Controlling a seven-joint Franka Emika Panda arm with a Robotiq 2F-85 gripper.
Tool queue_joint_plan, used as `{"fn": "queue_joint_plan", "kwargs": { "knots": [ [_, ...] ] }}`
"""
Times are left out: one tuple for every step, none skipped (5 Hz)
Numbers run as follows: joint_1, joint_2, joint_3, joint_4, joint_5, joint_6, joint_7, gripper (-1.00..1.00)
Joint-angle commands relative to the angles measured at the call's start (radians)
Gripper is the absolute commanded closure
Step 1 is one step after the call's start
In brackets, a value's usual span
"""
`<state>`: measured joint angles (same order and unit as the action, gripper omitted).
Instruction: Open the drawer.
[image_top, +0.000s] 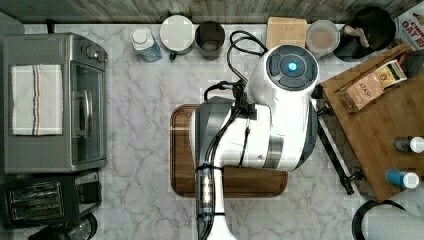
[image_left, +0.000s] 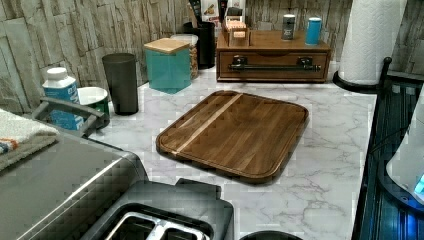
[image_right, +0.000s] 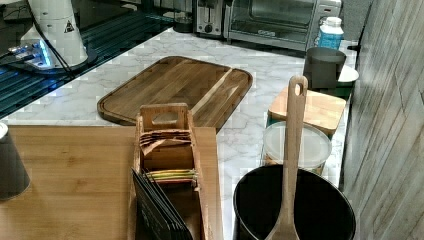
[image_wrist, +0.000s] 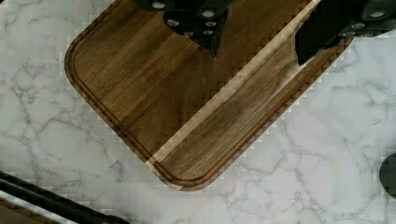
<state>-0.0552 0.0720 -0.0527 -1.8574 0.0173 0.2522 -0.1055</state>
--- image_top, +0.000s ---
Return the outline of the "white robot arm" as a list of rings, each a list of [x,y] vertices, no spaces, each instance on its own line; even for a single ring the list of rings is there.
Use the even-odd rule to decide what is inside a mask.
[[[249,79],[211,87],[233,97],[206,96],[190,119],[198,240],[235,239],[224,210],[226,166],[293,171],[308,159],[317,138],[311,97],[318,79],[309,51],[280,45],[260,58]]]

